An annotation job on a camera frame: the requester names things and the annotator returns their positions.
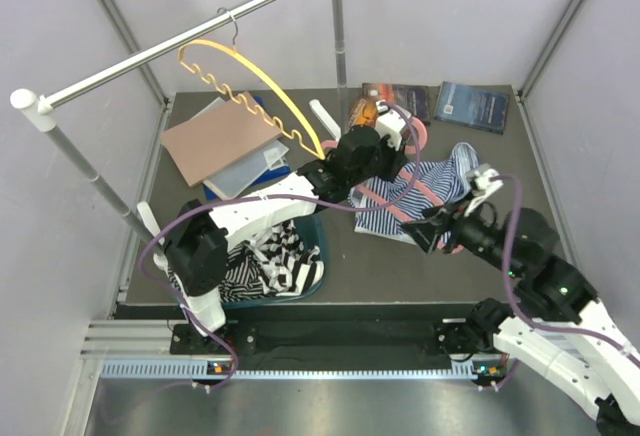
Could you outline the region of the blue white striped tank top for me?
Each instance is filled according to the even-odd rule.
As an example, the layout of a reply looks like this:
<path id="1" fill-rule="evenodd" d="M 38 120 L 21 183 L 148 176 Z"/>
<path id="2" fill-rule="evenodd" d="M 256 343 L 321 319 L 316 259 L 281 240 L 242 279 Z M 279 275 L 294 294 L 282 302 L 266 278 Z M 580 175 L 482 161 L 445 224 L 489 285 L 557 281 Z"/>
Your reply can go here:
<path id="1" fill-rule="evenodd" d="M 478 166 L 476 150 L 461 142 L 446 160 L 409 163 L 392 182 L 372 178 L 362 183 L 348 198 L 358 210 L 355 231 L 411 244 L 401 225 L 420 219 L 427 208 L 464 198 L 470 191 L 466 174 Z"/>

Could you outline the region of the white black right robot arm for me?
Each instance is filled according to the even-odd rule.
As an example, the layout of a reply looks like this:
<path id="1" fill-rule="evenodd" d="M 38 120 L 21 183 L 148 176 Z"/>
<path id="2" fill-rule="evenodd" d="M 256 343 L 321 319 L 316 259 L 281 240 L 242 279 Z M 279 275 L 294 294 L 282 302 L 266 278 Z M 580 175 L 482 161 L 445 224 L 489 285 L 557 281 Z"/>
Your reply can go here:
<path id="1" fill-rule="evenodd" d="M 402 225 L 425 252 L 463 248 L 503 276 L 506 302 L 487 298 L 457 325 L 465 349 L 497 351 L 569 396 L 602 435 L 639 432 L 639 352 L 598 291 L 557 256 L 558 235 L 537 211 L 515 205 L 502 225 L 458 202 Z"/>

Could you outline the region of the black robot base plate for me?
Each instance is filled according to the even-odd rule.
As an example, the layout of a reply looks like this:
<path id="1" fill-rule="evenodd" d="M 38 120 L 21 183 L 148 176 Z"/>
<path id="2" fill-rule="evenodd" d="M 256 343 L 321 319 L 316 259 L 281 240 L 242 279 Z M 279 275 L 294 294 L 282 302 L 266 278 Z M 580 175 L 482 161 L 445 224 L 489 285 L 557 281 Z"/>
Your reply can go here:
<path id="1" fill-rule="evenodd" d="M 471 303 L 287 303 L 232 306 L 218 336 L 240 356 L 280 348 L 415 348 L 420 355 L 493 353 L 466 324 Z"/>

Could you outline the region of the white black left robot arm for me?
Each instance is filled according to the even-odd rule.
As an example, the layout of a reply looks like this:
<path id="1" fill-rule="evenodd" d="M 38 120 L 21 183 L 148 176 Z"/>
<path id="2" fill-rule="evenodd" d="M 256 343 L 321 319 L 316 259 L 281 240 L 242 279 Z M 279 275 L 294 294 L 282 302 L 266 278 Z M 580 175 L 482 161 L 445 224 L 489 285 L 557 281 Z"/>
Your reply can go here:
<path id="1" fill-rule="evenodd" d="M 181 306 L 194 323 L 192 340 L 205 352 L 226 343 L 226 316 L 219 285 L 228 252 L 286 220 L 336 207 L 355 186 L 373 177 L 393 179 L 406 163 L 405 129 L 355 126 L 324 159 L 315 159 L 269 187 L 196 213 L 183 207 L 164 237 L 164 254 L 177 277 Z"/>

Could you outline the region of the pink plastic hanger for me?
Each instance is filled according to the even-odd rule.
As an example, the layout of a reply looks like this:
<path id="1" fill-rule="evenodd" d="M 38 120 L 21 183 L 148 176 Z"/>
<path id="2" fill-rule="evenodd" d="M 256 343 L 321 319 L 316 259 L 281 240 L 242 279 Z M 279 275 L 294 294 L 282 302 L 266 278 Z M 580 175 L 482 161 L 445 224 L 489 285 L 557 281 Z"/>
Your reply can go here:
<path id="1" fill-rule="evenodd" d="M 419 155 L 419 151 L 424 148 L 428 141 L 428 131 L 424 124 L 419 121 L 415 117 L 411 117 L 411 122 L 409 128 L 411 130 L 415 130 L 417 134 L 417 142 L 409 147 L 409 153 Z M 330 149 L 336 148 L 338 145 L 337 141 L 333 140 L 325 140 L 321 143 L 322 148 L 328 152 Z M 408 189 L 416 189 L 418 190 L 425 198 L 427 198 L 434 205 L 439 205 L 443 203 L 443 200 L 434 193 L 427 185 L 423 184 L 421 181 L 416 180 L 412 186 L 407 186 Z M 383 204 L 387 203 L 387 200 L 382 198 L 377 193 L 368 189 L 364 184 L 360 184 L 356 187 L 356 190 L 366 199 L 374 201 L 378 203 L 378 210 L 385 210 L 392 214 L 395 219 L 398 221 L 405 223 L 409 222 L 410 218 L 407 214 L 397 208 L 394 204 L 391 204 L 387 207 L 382 207 Z"/>

